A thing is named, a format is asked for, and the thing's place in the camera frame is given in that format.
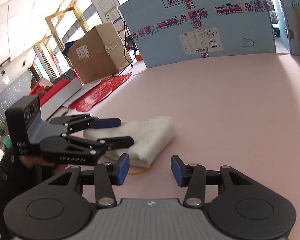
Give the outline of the person's left hand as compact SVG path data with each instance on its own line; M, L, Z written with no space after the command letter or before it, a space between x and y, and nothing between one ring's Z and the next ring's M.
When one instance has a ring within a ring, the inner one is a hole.
M59 172L64 171L68 166L68 164L48 163L43 158L38 156L21 155L19 159L27 168L33 168L34 166L53 167L54 174L58 174Z

